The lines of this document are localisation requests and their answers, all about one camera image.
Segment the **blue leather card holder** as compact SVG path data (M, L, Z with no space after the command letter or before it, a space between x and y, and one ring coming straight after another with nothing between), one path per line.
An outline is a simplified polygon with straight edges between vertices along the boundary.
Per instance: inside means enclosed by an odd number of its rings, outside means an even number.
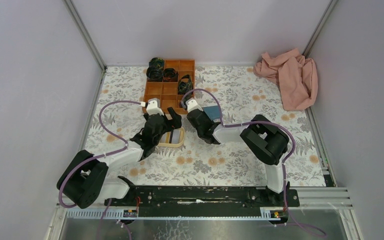
M210 120L216 123L221 122L221 110L217 105L205 106L202 109Z

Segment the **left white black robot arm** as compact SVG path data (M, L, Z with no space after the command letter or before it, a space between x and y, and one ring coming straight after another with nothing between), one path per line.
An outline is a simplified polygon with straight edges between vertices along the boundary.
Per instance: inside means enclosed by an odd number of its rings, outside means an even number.
M148 110L145 124L124 146L107 153L94 155L83 149L77 152L65 169L56 188L59 204L65 208L85 209L96 200L117 199L128 206L135 200L135 192L120 178L110 180L110 172L119 167L140 162L149 157L167 133L182 127L182 117L172 107L165 115L161 109Z

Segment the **beige oval tray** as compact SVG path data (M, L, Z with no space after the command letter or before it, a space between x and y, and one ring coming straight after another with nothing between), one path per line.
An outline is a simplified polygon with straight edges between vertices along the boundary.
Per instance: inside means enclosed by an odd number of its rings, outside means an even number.
M183 127L166 132L162 135L158 146L168 148L179 148L184 144L185 130Z

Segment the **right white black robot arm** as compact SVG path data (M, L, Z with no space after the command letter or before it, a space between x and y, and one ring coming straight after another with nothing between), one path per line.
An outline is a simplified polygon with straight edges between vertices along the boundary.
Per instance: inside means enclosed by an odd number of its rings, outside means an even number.
M269 189L267 201L279 206L287 199L285 188L288 181L283 164L295 150L296 141L286 128L270 122L261 114L249 122L230 125L213 121L199 109L190 111L186 118L196 129L198 137L208 144L246 144L255 157L265 164L266 188Z

